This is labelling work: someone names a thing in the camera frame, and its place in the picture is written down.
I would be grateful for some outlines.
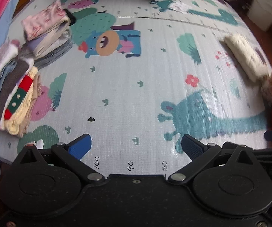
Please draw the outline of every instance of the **giraffe ear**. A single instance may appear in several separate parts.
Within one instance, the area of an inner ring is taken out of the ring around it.
[[[167,113],[173,113],[176,105],[171,102],[162,102],[160,107],[163,111]]]

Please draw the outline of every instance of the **bear's mouth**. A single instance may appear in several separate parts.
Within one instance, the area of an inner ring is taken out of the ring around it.
[[[108,37],[106,36],[102,37],[102,40],[100,41],[100,47],[104,48],[105,46],[107,46],[108,42],[109,42]]]

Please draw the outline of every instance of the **silver bolt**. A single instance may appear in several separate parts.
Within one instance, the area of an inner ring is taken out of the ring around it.
[[[100,181],[102,178],[100,173],[91,173],[88,175],[88,179],[91,181]]]
[[[267,223],[261,221],[257,224],[257,227],[267,227]]]
[[[139,183],[141,183],[141,181],[138,180],[138,179],[135,179],[135,180],[132,181],[132,183],[134,183],[134,184],[139,184]]]
[[[186,176],[181,173],[174,173],[171,175],[171,179],[173,179],[174,181],[183,181],[186,179]]]
[[[6,223],[7,227],[16,227],[16,224],[13,223],[12,221],[9,221],[8,223]]]

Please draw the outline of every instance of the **red flower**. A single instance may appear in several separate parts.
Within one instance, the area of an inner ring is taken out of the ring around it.
[[[194,77],[191,74],[187,75],[187,78],[185,79],[185,82],[187,84],[190,84],[192,87],[197,87],[198,83],[199,83],[199,78]]]

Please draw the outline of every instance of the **red and green garment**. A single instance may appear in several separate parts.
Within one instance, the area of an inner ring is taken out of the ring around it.
[[[21,105],[32,83],[33,79],[27,75],[22,79],[15,95],[12,97],[10,104],[5,110],[5,120],[9,120],[11,116],[15,113],[15,111],[18,109],[18,107]]]

